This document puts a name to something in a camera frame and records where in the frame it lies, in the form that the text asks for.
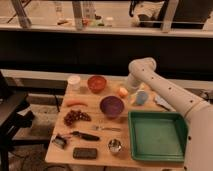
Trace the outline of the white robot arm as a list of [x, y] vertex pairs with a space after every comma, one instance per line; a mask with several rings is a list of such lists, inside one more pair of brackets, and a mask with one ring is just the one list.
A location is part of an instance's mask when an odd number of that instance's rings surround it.
[[158, 75], [152, 57], [132, 60], [125, 87], [130, 92], [142, 82], [160, 95], [189, 123], [184, 166], [187, 171], [213, 171], [213, 104]]

